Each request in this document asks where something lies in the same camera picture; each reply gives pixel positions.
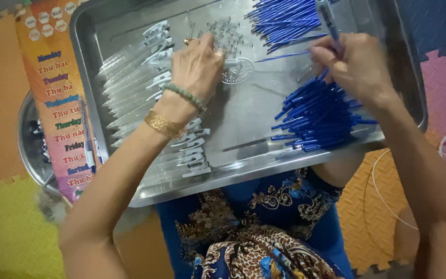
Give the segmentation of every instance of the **gold bangle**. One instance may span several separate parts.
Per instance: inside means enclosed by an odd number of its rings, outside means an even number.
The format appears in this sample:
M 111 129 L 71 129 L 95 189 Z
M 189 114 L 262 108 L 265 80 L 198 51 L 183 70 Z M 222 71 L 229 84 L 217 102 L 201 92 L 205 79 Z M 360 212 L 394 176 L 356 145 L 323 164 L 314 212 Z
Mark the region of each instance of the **gold bangle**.
M 149 113 L 144 118 L 144 122 L 153 129 L 158 130 L 160 133 L 169 137 L 182 138 L 186 132 L 184 125 L 168 121 L 153 110 L 149 110 Z

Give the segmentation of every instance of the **hexagon label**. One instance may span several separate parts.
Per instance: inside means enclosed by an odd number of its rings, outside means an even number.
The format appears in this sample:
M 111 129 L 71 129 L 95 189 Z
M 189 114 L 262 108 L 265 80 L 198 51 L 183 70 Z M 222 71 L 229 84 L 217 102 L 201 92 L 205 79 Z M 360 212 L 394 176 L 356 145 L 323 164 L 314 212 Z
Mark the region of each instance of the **hexagon label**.
M 44 37 L 49 37 L 50 35 L 53 35 L 53 27 L 49 24 L 46 24 L 42 27 L 42 35 L 44 35 Z
M 36 26 L 36 18 L 33 16 L 29 16 L 25 19 L 25 25 L 27 25 L 28 28 L 34 28 Z
M 75 3 L 73 2 L 68 2 L 65 6 L 65 11 L 68 14 L 72 14 L 75 11 L 75 9 L 77 9 L 77 5 L 75 5 Z
M 56 30 L 58 30 L 59 32 L 65 32 L 65 30 L 66 30 L 66 26 L 67 26 L 68 24 L 66 24 L 66 22 L 64 21 L 64 20 L 58 20 L 57 22 L 56 22 L 56 26 L 55 26 L 55 28 L 56 28 Z
M 39 40 L 40 36 L 41 36 L 41 34 L 39 33 L 39 31 L 37 31 L 37 29 L 32 29 L 29 32 L 29 38 L 34 42 Z
M 63 10 L 60 7 L 54 7 L 51 10 L 51 16 L 54 18 L 61 18 L 63 16 Z
M 45 11 L 39 13 L 39 22 L 42 24 L 49 22 L 49 14 Z

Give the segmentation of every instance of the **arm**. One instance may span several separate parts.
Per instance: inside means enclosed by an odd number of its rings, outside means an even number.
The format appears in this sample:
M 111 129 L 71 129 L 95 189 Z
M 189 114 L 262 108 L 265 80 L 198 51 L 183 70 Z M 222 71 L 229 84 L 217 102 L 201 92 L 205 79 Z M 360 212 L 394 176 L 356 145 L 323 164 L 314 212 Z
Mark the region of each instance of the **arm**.
M 207 104 L 219 81 L 223 56 L 212 50 L 205 34 L 173 56 L 171 82 Z M 153 111 L 176 124 L 195 118 L 196 109 L 166 90 Z M 127 278 L 113 244 L 113 229 L 152 161 L 170 138 L 140 124 L 94 176 L 59 231 L 59 245 L 68 278 Z
M 342 34 L 345 55 L 331 51 L 331 38 L 311 48 L 313 60 L 330 67 L 333 79 L 359 98 L 378 120 L 421 236 L 417 277 L 446 277 L 446 164 L 425 140 L 389 79 L 377 39 Z

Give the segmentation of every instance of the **printed patterned clothing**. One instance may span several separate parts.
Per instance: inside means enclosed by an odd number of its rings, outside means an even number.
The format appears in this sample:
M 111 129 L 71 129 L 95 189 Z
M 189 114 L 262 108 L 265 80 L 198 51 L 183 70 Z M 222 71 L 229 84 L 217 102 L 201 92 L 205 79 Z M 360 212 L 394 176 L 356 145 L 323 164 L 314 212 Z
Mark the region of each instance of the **printed patterned clothing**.
M 181 257 L 193 266 L 192 278 L 342 276 L 304 242 L 341 189 L 299 169 L 262 178 L 251 190 L 240 208 L 230 204 L 235 198 L 226 188 L 200 193 L 199 208 L 188 220 L 176 221 Z

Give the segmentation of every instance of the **woman's right hand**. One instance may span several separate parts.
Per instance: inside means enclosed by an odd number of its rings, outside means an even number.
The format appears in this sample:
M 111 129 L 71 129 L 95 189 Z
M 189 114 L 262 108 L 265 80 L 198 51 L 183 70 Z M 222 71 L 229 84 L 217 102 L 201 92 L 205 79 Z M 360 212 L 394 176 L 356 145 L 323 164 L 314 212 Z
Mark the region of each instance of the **woman's right hand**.
M 338 57 L 332 51 L 330 36 L 313 42 L 309 48 L 313 61 L 329 67 L 335 82 L 367 106 L 396 96 L 377 38 L 368 34 L 343 33 L 340 43 L 344 47 L 344 57 Z

